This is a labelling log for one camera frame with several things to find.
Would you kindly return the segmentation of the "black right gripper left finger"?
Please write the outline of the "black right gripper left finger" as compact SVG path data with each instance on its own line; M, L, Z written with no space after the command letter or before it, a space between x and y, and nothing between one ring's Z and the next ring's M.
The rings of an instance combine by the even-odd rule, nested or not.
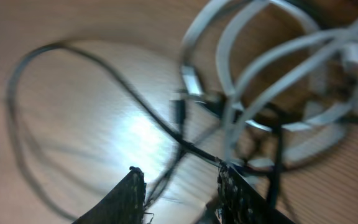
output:
M142 224L145 187L144 173L131 166L130 172L73 224Z

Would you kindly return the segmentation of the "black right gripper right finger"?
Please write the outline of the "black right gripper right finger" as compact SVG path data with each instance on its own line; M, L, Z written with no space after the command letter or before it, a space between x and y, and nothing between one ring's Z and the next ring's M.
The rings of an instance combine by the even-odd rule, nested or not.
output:
M294 224L224 162L219 164L218 197L224 224Z

